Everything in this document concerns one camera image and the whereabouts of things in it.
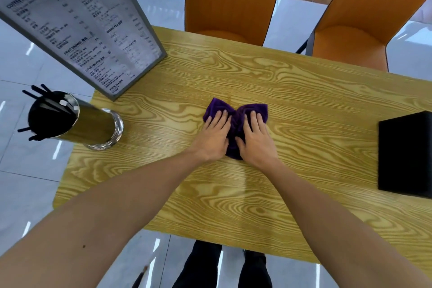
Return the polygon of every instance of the black napkin box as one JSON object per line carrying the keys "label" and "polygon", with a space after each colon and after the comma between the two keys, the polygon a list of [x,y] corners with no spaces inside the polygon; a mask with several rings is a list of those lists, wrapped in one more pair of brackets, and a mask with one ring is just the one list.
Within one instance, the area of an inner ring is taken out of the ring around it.
{"label": "black napkin box", "polygon": [[432,198],[432,112],[378,123],[378,189]]}

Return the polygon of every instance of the black pants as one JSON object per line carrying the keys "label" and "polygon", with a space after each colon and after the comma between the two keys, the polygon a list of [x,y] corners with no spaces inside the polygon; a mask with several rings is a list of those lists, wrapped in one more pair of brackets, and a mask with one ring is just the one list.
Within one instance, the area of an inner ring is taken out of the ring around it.
{"label": "black pants", "polygon": [[[216,288],[221,245],[197,240],[173,288]],[[263,253],[246,250],[238,288],[272,288]]]}

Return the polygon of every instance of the left hand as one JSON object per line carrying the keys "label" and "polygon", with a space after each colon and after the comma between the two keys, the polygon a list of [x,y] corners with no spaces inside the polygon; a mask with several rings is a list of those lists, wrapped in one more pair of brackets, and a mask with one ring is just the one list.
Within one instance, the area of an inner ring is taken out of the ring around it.
{"label": "left hand", "polygon": [[186,151],[197,153],[205,163],[221,159],[228,148],[228,132],[231,128],[231,116],[226,110],[217,111],[215,117],[207,119],[201,132]]}

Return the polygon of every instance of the purple cloth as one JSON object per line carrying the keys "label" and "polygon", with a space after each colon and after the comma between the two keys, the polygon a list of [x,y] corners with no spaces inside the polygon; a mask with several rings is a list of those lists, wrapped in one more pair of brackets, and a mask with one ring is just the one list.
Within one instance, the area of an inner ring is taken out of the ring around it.
{"label": "purple cloth", "polygon": [[204,122],[206,122],[209,116],[214,118],[217,111],[223,112],[224,110],[228,111],[228,116],[230,115],[232,116],[231,128],[228,132],[229,145],[225,155],[235,160],[242,160],[240,156],[239,147],[235,142],[235,137],[240,137],[242,138],[243,141],[245,141],[245,133],[243,132],[245,114],[247,115],[248,118],[247,121],[249,122],[249,125],[251,125],[251,112],[253,110],[256,111],[257,114],[260,113],[261,116],[263,117],[264,123],[266,123],[268,119],[267,104],[243,105],[240,106],[238,110],[235,110],[226,102],[217,98],[213,98],[213,100],[211,101],[210,105],[207,107],[207,110],[202,118]]}

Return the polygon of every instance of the wood grain tabletop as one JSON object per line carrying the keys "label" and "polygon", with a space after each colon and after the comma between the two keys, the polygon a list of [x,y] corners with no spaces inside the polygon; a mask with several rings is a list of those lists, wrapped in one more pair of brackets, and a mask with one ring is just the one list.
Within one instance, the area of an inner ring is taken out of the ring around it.
{"label": "wood grain tabletop", "polygon": [[[432,111],[432,82],[155,27],[168,57],[117,101],[120,142],[76,144],[53,206],[186,148],[213,97],[265,103],[280,158],[432,277],[432,200],[377,190],[380,120]],[[317,262],[277,191],[242,161],[193,172],[146,229]]]}

